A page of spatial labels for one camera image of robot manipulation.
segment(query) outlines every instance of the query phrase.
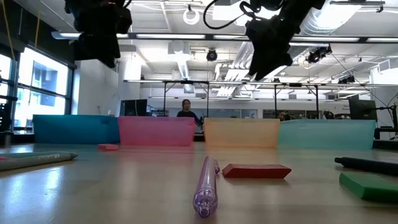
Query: green block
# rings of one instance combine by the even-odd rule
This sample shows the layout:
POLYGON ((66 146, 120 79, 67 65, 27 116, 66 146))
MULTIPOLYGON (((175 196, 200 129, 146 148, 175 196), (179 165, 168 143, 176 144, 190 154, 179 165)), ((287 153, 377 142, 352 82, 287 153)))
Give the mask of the green block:
POLYGON ((363 200, 374 202, 398 202, 398 184, 378 175, 344 172, 340 183, 363 200))

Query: red foam block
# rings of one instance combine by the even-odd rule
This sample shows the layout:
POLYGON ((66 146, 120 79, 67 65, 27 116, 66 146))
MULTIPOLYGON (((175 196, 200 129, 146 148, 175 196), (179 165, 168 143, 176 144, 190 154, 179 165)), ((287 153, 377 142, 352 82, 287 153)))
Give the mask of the red foam block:
POLYGON ((226 178, 272 178, 283 179, 292 169, 282 165, 249 165, 249 164, 228 164, 223 169, 226 178))
POLYGON ((99 144, 98 149, 105 151, 112 151, 112 150, 118 150, 119 146, 114 144, 99 144))

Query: teal plastic bin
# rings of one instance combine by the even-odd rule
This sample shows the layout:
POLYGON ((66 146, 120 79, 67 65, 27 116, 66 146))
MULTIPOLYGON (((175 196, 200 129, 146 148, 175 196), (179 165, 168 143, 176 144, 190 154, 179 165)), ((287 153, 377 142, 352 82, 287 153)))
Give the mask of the teal plastic bin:
POLYGON ((280 124, 278 148, 371 149, 374 120, 300 119, 280 124))
POLYGON ((36 143, 112 144, 120 142, 118 119, 95 115, 33 115, 36 143))

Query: desk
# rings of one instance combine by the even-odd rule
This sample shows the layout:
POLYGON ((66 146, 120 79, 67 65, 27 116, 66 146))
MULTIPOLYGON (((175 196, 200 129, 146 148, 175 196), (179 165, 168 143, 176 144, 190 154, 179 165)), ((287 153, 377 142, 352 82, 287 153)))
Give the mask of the desk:
POLYGON ((398 206, 365 202, 338 182, 335 157, 398 162, 387 151, 205 149, 160 146, 98 152, 96 146, 14 146, 13 152, 79 153, 75 161, 0 172, 0 223, 125 224, 392 224, 398 206), (203 160, 275 163, 292 169, 285 180, 217 179, 215 215, 202 220, 192 206, 203 160))
POLYGON ((396 130, 394 128, 376 128, 374 130, 374 138, 377 139, 377 140, 380 140, 380 133, 381 132, 395 133, 396 130))

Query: clear plastic tube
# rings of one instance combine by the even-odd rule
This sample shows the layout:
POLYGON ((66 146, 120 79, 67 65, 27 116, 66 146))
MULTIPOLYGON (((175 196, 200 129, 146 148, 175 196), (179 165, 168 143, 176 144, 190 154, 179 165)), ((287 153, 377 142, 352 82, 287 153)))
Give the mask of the clear plastic tube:
POLYGON ((201 168, 197 190, 193 196, 193 207, 202 218, 216 212, 218 206, 216 172, 220 171, 218 162, 206 156, 201 168))

